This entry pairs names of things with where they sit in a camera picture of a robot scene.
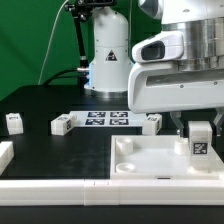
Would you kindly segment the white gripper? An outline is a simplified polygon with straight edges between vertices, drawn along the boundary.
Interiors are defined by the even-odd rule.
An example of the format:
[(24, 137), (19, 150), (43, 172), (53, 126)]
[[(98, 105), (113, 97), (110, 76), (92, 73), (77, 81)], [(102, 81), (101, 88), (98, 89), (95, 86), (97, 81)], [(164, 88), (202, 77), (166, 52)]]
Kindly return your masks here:
[(181, 31), (163, 31), (132, 48), (128, 106), (134, 113), (171, 112), (184, 136), (181, 112), (217, 108), (215, 135), (224, 123), (224, 40), (185, 39)]

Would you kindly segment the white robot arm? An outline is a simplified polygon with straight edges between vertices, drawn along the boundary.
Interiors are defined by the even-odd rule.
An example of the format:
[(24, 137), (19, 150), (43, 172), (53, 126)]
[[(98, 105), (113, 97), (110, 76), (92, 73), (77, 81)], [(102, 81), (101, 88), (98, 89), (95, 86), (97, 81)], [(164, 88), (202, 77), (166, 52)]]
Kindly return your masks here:
[(168, 112), (179, 130), (186, 110), (214, 108), (224, 123), (224, 0), (138, 0), (161, 31), (132, 48), (128, 106)]

